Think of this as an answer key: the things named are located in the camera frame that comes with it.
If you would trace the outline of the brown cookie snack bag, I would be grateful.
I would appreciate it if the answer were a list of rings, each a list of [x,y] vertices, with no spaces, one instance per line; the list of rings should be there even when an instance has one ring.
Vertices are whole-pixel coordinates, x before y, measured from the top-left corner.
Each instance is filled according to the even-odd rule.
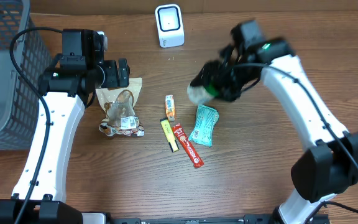
[[[134,110],[141,88],[141,78],[130,78],[128,87],[96,90],[99,105],[106,115],[99,124],[102,133],[109,137],[144,136],[144,127]]]

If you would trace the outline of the green lid glass jar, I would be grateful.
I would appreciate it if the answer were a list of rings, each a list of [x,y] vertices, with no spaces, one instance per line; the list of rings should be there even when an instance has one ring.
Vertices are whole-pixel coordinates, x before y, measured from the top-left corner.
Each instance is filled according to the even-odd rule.
[[[219,92],[212,84],[207,86],[188,85],[187,94],[189,100],[195,105],[202,105],[219,96]]]

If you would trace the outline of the teal wet wipes pack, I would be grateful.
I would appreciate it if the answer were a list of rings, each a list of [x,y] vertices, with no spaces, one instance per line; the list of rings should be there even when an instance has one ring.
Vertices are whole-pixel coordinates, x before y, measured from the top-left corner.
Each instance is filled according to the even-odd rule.
[[[213,145],[213,129],[219,119],[216,109],[205,105],[198,105],[195,127],[188,139],[197,144],[211,147]]]

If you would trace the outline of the orange Kleenex tissue pack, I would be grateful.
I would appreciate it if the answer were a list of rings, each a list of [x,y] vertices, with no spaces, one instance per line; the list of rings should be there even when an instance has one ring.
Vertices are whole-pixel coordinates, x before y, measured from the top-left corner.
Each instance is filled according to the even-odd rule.
[[[176,110],[173,95],[165,96],[165,114],[169,121],[176,120]]]

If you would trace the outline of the yellow black marker pen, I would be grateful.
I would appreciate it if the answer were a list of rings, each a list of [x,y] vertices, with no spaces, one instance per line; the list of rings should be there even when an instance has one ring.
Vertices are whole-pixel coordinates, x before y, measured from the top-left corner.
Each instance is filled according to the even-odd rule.
[[[164,135],[167,139],[168,145],[172,152],[177,152],[179,150],[175,136],[173,134],[172,128],[170,126],[169,120],[167,118],[161,119],[160,124],[164,131]]]

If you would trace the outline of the red snack bar wrapper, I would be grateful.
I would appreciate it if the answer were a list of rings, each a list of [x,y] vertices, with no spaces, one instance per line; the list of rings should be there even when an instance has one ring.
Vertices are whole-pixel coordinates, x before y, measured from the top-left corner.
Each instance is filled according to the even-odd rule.
[[[185,131],[182,128],[181,124],[178,123],[174,125],[172,131],[176,138],[179,140],[182,147],[184,148],[185,152],[188,154],[188,157],[192,161],[194,168],[200,168],[201,166],[203,166],[203,160],[200,158],[194,146],[188,139],[188,136],[185,134]]]

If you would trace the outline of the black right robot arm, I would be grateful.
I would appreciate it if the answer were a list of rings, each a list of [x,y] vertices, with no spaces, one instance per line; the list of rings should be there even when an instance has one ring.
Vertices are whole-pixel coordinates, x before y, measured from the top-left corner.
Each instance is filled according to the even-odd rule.
[[[282,37],[266,39],[257,21],[231,30],[232,43],[206,62],[188,85],[192,103],[233,102],[263,83],[293,123],[304,153],[291,168],[294,191],[270,215],[246,215],[245,223],[328,223],[320,209],[358,182],[358,132],[330,112],[308,80],[301,60]]]

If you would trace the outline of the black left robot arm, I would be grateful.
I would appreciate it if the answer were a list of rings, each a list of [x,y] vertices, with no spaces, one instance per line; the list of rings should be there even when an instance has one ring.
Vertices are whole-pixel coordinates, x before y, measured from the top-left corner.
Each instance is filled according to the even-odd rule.
[[[98,88],[129,85],[126,59],[105,60],[102,31],[61,30],[63,50],[34,86],[14,58],[18,32],[9,45],[11,62],[39,99],[39,115],[27,162],[9,199],[0,199],[0,223],[113,223],[108,212],[81,212],[65,203],[66,176],[79,122]]]

